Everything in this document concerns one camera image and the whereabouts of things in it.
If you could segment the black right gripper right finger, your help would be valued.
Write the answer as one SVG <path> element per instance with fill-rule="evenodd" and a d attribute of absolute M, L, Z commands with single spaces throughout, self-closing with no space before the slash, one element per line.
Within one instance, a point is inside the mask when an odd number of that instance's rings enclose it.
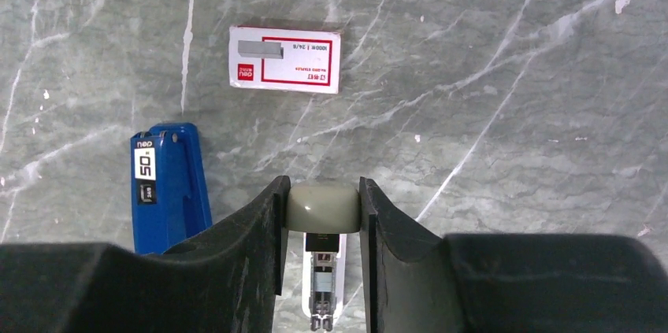
<path fill-rule="evenodd" d="M 369 332 L 664 332 L 667 274 L 636 239 L 438 236 L 359 183 Z"/>

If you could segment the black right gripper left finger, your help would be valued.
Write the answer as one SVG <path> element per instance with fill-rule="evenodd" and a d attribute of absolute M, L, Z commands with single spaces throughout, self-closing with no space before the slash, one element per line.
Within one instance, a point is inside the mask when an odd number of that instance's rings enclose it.
<path fill-rule="evenodd" d="M 163 254 L 109 243 L 1 247 L 4 332 L 269 332 L 282 290 L 291 187 L 252 202 Z"/>

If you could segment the blue black stapler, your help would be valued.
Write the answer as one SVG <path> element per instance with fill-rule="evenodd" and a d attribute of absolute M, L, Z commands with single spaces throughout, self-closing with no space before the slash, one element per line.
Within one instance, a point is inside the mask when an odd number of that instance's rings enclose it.
<path fill-rule="evenodd" d="M 213 225 L 199 130 L 156 124 L 130 138 L 134 249 L 164 253 Z"/>

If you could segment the beige olive stapler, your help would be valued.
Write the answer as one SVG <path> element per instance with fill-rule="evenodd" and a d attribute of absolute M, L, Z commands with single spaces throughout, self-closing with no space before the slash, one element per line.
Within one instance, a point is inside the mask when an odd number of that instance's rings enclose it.
<path fill-rule="evenodd" d="M 343 310 L 347 236 L 359 232 L 357 189 L 298 183 L 288 193 L 285 227 L 302 233 L 302 311 L 312 332 L 330 332 Z"/>

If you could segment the red staple box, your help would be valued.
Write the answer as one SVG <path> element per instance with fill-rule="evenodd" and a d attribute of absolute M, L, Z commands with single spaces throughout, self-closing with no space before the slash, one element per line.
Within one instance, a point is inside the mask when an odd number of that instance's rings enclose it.
<path fill-rule="evenodd" d="M 231 26 L 232 87 L 338 94 L 342 34 L 338 31 Z"/>

